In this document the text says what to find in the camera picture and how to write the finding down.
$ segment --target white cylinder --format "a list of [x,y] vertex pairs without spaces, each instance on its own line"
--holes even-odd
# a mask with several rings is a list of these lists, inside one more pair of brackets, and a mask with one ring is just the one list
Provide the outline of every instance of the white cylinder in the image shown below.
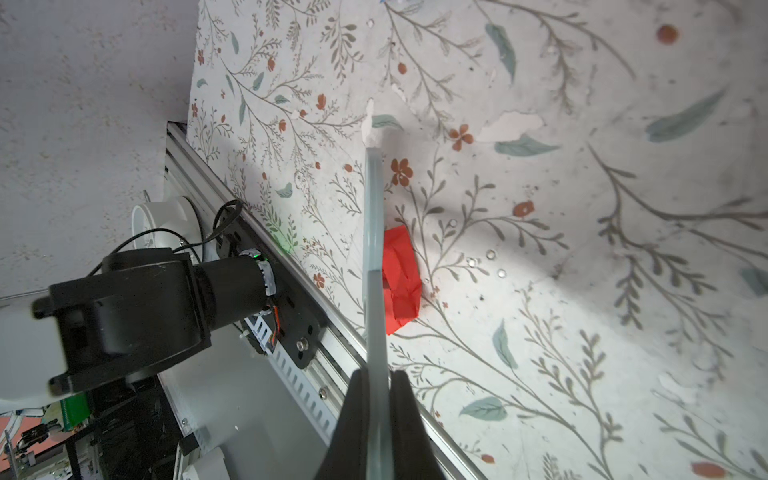
[[[174,197],[164,202],[151,202],[134,207],[131,215],[133,235],[153,228],[167,228],[186,238],[189,243],[198,243],[200,224],[189,200],[184,197]],[[134,248],[164,248],[176,249],[184,245],[177,236],[168,232],[154,232],[134,240]],[[197,255],[202,258],[203,247],[194,247]]]
[[47,295],[41,290],[0,299],[0,413],[46,406],[71,395],[55,396],[48,388],[48,380],[67,371],[67,360],[56,319],[32,315],[32,302]]
[[184,469],[181,478],[183,480],[230,480],[221,449],[216,447],[188,466]]

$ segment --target red fabric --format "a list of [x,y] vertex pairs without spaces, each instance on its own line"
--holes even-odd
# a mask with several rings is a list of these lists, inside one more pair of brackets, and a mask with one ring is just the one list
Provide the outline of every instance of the red fabric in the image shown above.
[[422,279],[405,225],[384,232],[384,311],[386,333],[419,316]]

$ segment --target textured wall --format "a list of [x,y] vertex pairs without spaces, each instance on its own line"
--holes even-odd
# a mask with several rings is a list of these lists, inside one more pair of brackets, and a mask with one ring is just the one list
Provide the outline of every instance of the textured wall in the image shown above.
[[200,0],[187,139],[362,330],[374,100],[423,287],[389,361],[488,478],[768,480],[767,19]]
[[197,6],[0,3],[0,296],[84,275],[162,196]]

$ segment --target red flower pattern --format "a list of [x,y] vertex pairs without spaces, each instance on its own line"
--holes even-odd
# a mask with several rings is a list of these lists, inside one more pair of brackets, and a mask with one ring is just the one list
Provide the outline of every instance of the red flower pattern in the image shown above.
[[690,469],[696,475],[704,478],[725,478],[725,468],[709,462],[698,462],[690,464]]
[[680,32],[672,25],[662,25],[656,30],[656,38],[664,45],[672,45],[679,36]]
[[515,205],[515,208],[512,209],[512,215],[523,218],[526,215],[532,214],[534,210],[535,209],[533,208],[533,202],[528,200],[527,202],[523,202],[521,204]]
[[392,183],[395,185],[400,184],[404,187],[408,187],[408,184],[410,183],[409,178],[413,177],[413,170],[408,166],[408,159],[403,158],[398,163],[398,161],[393,158],[391,168],[392,171],[395,172],[395,174],[392,175]]
[[448,136],[456,142],[453,144],[453,149],[456,151],[461,151],[462,149],[462,142],[471,144],[475,141],[475,138],[468,134],[467,131],[469,130],[469,125],[463,124],[461,127],[458,128],[458,131],[456,131],[455,128],[452,128],[450,132],[448,132]]

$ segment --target leaf pattern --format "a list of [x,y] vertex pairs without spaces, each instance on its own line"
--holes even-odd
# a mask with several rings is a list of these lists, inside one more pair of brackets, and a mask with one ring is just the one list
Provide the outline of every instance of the leaf pattern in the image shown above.
[[237,55],[240,53],[240,43],[238,43],[234,33],[230,33],[230,39],[232,40],[232,49],[235,51],[235,55]]
[[[765,92],[745,76],[763,63],[734,44],[723,71],[688,48],[722,25],[603,3],[201,0],[187,139],[364,335],[358,132],[374,100],[372,127],[402,132],[381,135],[397,138],[382,145],[386,226],[408,230],[423,281],[391,367],[491,480],[768,480],[738,426],[768,411],[717,385],[759,354],[729,292],[753,301],[768,271]],[[695,6],[752,38],[735,5]],[[667,68],[688,62],[697,76]],[[686,92],[703,93],[642,116]],[[514,111],[544,126],[476,140]],[[727,419],[706,395],[689,413],[662,368],[717,390]]]
[[498,358],[502,359],[502,362],[511,369],[518,368],[518,364],[512,353],[509,351],[509,341],[507,340],[507,331],[504,329],[504,322],[493,334],[493,348],[496,349]]
[[397,121],[397,118],[394,118],[392,115],[373,115],[371,120],[373,128],[397,127],[402,130],[402,126]]
[[507,418],[507,410],[496,397],[475,400],[462,409],[459,415],[469,415],[486,422],[500,422]]
[[494,150],[497,153],[509,155],[510,157],[531,157],[533,155],[545,154],[558,148],[560,147],[545,145],[536,141],[527,134],[523,134],[514,141],[497,141],[494,145]]
[[517,68],[517,58],[515,58],[515,50],[512,48],[512,44],[509,43],[507,38],[507,31],[504,27],[488,23],[485,26],[485,32],[491,37],[491,40],[498,48],[498,58],[502,61],[502,65],[509,72],[510,82],[515,82],[515,69]]
[[723,95],[725,89],[698,101],[679,114],[656,120],[645,129],[648,140],[654,143],[675,140],[696,130],[715,111]]
[[264,72],[258,74],[256,80],[253,81],[253,91],[258,91],[261,88],[261,82],[264,80]]

